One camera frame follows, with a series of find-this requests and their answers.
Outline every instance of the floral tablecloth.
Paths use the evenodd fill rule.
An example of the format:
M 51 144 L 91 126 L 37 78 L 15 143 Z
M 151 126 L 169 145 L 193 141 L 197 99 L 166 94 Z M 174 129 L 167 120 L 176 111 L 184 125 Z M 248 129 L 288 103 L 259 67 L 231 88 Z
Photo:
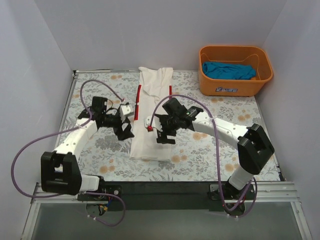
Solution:
M 81 84 L 96 79 L 109 84 L 122 98 L 135 104 L 139 72 L 80 73 L 72 92 L 63 129 L 72 128 L 77 116 L 84 109 L 80 101 Z M 204 96 L 199 90 L 196 71 L 174 72 L 172 92 L 191 96 L 204 103 L 215 117 L 235 124 L 263 125 L 254 97 Z M 103 85 L 90 82 L 84 88 L 84 99 L 91 104 L 93 96 L 106 97 L 118 108 L 120 101 Z M 195 105 L 191 100 L 179 101 L 187 108 Z M 59 143 L 66 137 L 63 134 Z M 216 141 L 213 137 L 190 130 L 179 130 L 172 146 L 170 162 L 129 160 L 131 140 L 118 141 L 112 129 L 101 128 L 84 147 L 78 159 L 84 174 L 100 175 L 106 181 L 216 181 Z M 221 179 L 226 181 L 239 165 L 237 150 L 223 141 L 219 142 Z M 279 181 L 279 174 L 272 157 L 258 181 Z

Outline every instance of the white backdrop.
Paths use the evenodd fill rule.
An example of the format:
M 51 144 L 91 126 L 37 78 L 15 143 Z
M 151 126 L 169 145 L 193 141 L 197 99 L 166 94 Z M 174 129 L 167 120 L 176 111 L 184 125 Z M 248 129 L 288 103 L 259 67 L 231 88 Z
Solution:
M 21 237 L 31 199 L 14 188 L 12 160 L 27 142 L 58 130 L 72 71 L 33 0 L 0 1 L 0 233 Z M 40 157 L 55 139 L 28 148 L 16 164 L 16 180 L 32 194 L 40 181 Z
M 206 44 L 262 46 L 286 0 L 35 0 L 71 69 L 197 69 Z
M 274 79 L 258 96 L 284 176 L 320 239 L 320 1 L 289 0 L 263 47 Z

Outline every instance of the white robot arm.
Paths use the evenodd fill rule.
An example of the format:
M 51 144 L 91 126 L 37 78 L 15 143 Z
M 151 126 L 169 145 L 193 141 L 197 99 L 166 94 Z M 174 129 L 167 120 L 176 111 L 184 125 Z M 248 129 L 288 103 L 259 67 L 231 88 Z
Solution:
M 158 143 L 174 144 L 175 140 L 167 136 L 175 136 L 176 130 L 180 128 L 215 136 L 213 119 L 203 109 L 195 106 L 186 109 L 176 98 L 171 98 L 162 107 L 168 115 L 156 114 L 151 126 L 151 116 L 144 122 L 148 131 L 157 130 Z M 275 149 L 264 129 L 258 124 L 249 127 L 219 118 L 214 121 L 219 139 L 238 150 L 240 165 L 226 183 L 226 186 L 237 194 L 254 175 L 260 173 Z
M 104 97 L 93 97 L 89 108 L 92 119 L 72 131 L 52 152 L 41 156 L 41 186 L 45 192 L 76 195 L 98 190 L 102 177 L 80 173 L 78 159 L 81 151 L 100 127 L 113 128 L 120 141 L 134 136 L 128 119 L 134 114 L 133 108 L 129 104 L 121 104 L 116 114 L 107 114 L 107 101 Z M 87 122 L 89 116 L 86 110 L 82 111 L 76 126 Z

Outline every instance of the orange plastic bin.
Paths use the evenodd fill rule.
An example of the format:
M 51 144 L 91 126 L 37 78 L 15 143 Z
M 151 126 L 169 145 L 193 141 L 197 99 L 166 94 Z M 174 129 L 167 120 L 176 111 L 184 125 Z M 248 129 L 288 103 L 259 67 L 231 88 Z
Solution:
M 251 65 L 256 77 L 250 80 L 213 79 L 207 77 L 202 65 L 204 62 Z M 264 84 L 273 78 L 268 56 L 256 46 L 208 45 L 199 51 L 199 86 L 206 96 L 251 97 L 259 92 Z

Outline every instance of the red trim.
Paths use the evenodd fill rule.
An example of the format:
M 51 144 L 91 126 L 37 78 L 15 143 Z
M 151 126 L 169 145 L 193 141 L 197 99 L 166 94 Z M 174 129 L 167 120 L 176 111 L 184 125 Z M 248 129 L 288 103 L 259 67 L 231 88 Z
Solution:
M 172 86 L 169 85 L 169 95 L 172 95 Z
M 135 110 L 134 110 L 134 120 L 138 120 L 138 115 L 139 115 L 139 106 L 135 105 Z
M 139 99 L 140 99 L 140 90 L 141 90 L 141 84 L 139 84 L 138 92 L 136 93 L 136 99 L 135 99 L 136 104 L 139 102 Z

